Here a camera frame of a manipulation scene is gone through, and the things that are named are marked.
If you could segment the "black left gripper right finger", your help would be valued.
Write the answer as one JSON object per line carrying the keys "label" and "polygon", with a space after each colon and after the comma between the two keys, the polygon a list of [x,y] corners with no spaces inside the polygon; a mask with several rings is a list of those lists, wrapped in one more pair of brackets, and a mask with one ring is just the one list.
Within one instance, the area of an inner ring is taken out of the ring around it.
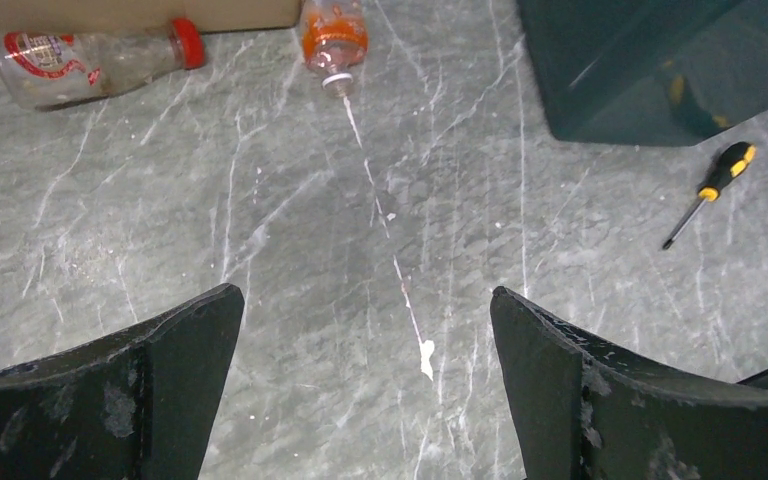
{"label": "black left gripper right finger", "polygon": [[498,287],[490,304],[530,479],[768,479],[768,369],[685,372]]}

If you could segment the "clear bottle orange label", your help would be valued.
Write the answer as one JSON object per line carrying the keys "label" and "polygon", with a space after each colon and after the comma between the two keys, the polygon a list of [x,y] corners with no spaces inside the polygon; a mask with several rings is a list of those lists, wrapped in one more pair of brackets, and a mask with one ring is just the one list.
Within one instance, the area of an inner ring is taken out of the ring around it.
{"label": "clear bottle orange label", "polygon": [[305,66],[323,90],[348,98],[355,83],[350,69],[364,61],[369,45],[361,2],[303,1],[299,27]]}

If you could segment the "dark green plastic bin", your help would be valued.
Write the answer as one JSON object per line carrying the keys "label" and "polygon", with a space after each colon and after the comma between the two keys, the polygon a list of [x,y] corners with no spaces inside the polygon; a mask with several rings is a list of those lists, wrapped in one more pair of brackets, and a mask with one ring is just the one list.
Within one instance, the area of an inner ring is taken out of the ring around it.
{"label": "dark green plastic bin", "polygon": [[768,110],[768,0],[518,5],[559,140],[693,146]]}

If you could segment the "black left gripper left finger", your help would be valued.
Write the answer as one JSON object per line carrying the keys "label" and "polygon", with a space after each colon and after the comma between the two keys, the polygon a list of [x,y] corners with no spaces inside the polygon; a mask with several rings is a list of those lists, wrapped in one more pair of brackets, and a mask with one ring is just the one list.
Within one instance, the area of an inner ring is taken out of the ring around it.
{"label": "black left gripper left finger", "polygon": [[219,285],[0,371],[0,479],[195,479],[245,300]]}

